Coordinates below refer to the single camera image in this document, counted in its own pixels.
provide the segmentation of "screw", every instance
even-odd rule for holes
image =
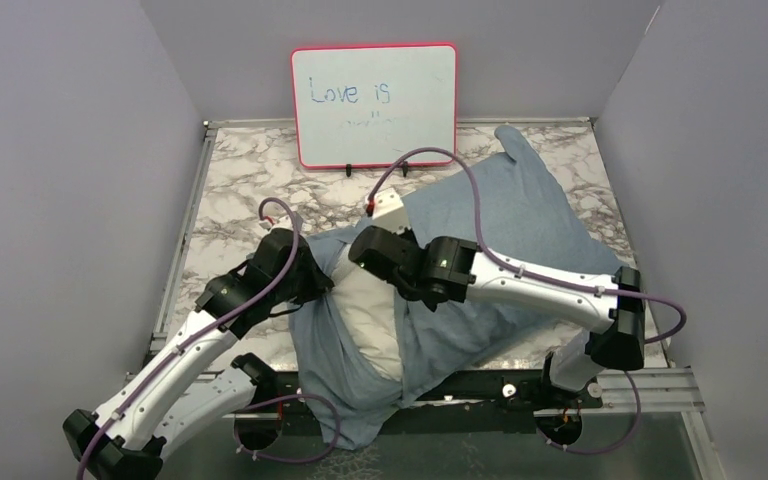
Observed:
[[[510,383],[506,384],[504,387],[502,387],[502,396],[505,398],[511,398],[514,395],[516,395],[516,387],[511,385]]]
[[[587,393],[593,398],[602,398],[602,385],[596,382],[587,385]]]

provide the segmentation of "white object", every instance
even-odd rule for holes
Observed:
[[[596,382],[587,385],[587,393],[593,398],[602,398],[602,385]]]
[[[208,425],[248,406],[256,390],[251,377],[236,368],[226,368],[209,383],[194,383],[187,394],[169,409],[154,431],[155,437],[166,439],[160,458],[166,460]]]
[[[145,381],[155,366],[170,353],[178,351],[178,345],[181,342],[215,321],[216,319],[206,311],[190,312],[178,333],[175,334],[174,339],[167,343],[124,389],[96,409],[98,414],[96,425],[100,427],[114,416],[114,410],[122,404],[131,391]],[[163,421],[166,412],[198,378],[199,374],[207,369],[216,357],[231,348],[236,342],[237,337],[230,330],[223,332],[219,329],[213,329],[205,334],[190,345],[183,354],[177,355],[149,382],[131,406],[123,412],[123,418],[110,427],[107,435],[110,438],[121,436],[125,439],[123,448],[142,449],[151,439],[157,426]],[[222,408],[225,405],[226,403],[223,401],[214,404],[214,406]]]
[[[590,332],[582,330],[566,345],[555,350],[549,368],[552,385],[570,392],[578,392],[605,367],[594,362],[587,354]]]
[[[372,224],[399,235],[410,228],[407,209],[402,203],[402,197],[394,188],[388,188],[375,195]]]
[[[567,272],[494,253],[521,270],[579,285],[616,288],[611,275]],[[501,302],[542,310],[594,333],[604,333],[614,323],[608,316],[610,310],[617,306],[617,298],[614,296],[556,287],[528,277],[517,278],[517,274],[502,270],[483,253],[475,255],[470,273],[475,275],[475,283],[467,290],[467,298],[470,300]]]
[[[402,379],[402,356],[393,314],[396,291],[349,260],[346,245],[340,252],[331,280],[331,298],[337,305],[360,354],[384,378]]]
[[[502,396],[505,398],[511,398],[514,395],[516,395],[516,387],[513,386],[510,383],[505,384],[504,387],[502,387]]]
[[[299,49],[293,91],[299,160],[308,168],[386,166],[420,147],[455,150],[453,45]],[[440,165],[437,153],[412,165]]]

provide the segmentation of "white pillow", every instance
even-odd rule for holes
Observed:
[[[402,357],[393,315],[395,288],[349,261],[349,248],[340,252],[331,280],[337,304],[360,354],[382,377],[401,381]]]

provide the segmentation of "whiteboard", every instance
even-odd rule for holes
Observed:
[[[291,56],[299,161],[380,167],[420,147],[455,151],[453,45],[302,48]],[[421,153],[417,165],[451,158]]]

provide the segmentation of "red whiteboard frame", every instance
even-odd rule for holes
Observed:
[[[346,165],[305,165],[302,161],[302,142],[299,136],[299,109],[296,102],[296,72],[293,71],[293,55],[297,52],[309,51],[309,50],[356,50],[356,49],[369,49],[369,48],[408,48],[408,47],[450,47],[455,51],[455,128],[452,131],[452,153],[458,151],[458,57],[459,52],[455,44],[448,42],[436,42],[436,43],[376,43],[376,44],[357,44],[357,45],[335,45],[335,46],[319,46],[319,47],[299,47],[290,53],[290,74],[293,76],[293,121],[296,125],[296,151],[299,156],[299,163],[308,170],[334,170],[338,168],[346,168]],[[449,165],[454,160],[449,159],[446,162],[440,163],[410,163],[411,167],[444,167]],[[392,163],[358,163],[351,164],[352,168],[383,168],[389,167]]]

